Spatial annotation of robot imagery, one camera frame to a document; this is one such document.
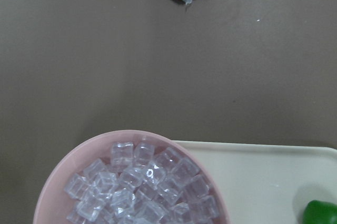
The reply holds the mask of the clear ice cubes pile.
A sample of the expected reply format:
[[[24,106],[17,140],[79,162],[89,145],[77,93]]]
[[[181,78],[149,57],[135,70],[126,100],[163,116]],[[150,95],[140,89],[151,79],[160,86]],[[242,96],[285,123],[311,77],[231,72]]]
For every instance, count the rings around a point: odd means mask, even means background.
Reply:
[[[220,210],[200,167],[173,147],[116,142],[73,174],[70,223],[215,223]]]

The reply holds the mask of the beige plastic tray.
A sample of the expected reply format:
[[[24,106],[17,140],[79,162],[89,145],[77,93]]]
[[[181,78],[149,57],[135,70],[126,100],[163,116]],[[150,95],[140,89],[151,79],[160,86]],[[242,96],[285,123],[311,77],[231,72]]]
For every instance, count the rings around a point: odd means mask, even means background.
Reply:
[[[205,167],[231,223],[301,223],[312,200],[336,202],[336,150],[181,141]]]

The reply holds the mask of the pink bowl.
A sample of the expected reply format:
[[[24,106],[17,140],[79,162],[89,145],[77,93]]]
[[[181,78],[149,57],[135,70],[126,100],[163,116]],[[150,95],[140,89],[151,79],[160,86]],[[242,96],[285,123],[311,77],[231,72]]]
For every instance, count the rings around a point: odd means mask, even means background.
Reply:
[[[110,147],[115,142],[132,141],[138,143],[148,140],[151,144],[164,149],[172,147],[179,153],[191,158],[211,182],[214,197],[219,209],[219,217],[214,223],[230,223],[230,215],[221,195],[221,192],[209,171],[187,149],[176,142],[147,131],[141,130],[117,130],[95,136],[71,150],[54,168],[49,175],[40,193],[36,204],[33,223],[69,223],[66,215],[71,211],[71,205],[75,200],[71,199],[63,190],[66,182],[73,173],[83,170],[96,158],[107,158]]]

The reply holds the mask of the green lime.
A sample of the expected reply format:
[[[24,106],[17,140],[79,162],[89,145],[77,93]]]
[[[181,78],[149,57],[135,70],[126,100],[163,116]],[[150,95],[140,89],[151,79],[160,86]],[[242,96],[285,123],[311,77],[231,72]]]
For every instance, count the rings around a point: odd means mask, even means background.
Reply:
[[[336,204],[312,200],[304,209],[302,223],[336,224]]]

